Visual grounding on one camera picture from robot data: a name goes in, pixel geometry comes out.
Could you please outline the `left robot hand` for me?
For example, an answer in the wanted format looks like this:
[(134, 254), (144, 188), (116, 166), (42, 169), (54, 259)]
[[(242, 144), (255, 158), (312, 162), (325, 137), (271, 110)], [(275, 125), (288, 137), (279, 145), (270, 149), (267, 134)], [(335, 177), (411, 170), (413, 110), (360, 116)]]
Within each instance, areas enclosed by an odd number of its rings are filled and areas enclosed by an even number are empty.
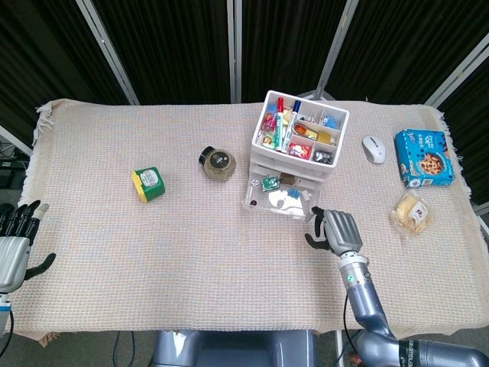
[(48, 210), (49, 205), (39, 200), (18, 208), (1, 205), (1, 294), (13, 293), (54, 263), (56, 254), (50, 253), (41, 264), (28, 268), (40, 222)]

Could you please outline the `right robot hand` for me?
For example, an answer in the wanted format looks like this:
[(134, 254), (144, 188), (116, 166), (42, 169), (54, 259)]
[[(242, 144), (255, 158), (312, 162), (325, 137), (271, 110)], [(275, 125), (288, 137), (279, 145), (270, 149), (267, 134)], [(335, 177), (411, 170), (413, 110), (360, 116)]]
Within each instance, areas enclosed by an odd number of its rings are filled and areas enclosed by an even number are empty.
[(363, 243), (352, 214), (318, 206), (312, 208), (312, 214), (316, 238), (305, 234), (309, 246), (329, 250), (338, 257), (347, 252), (360, 252)]

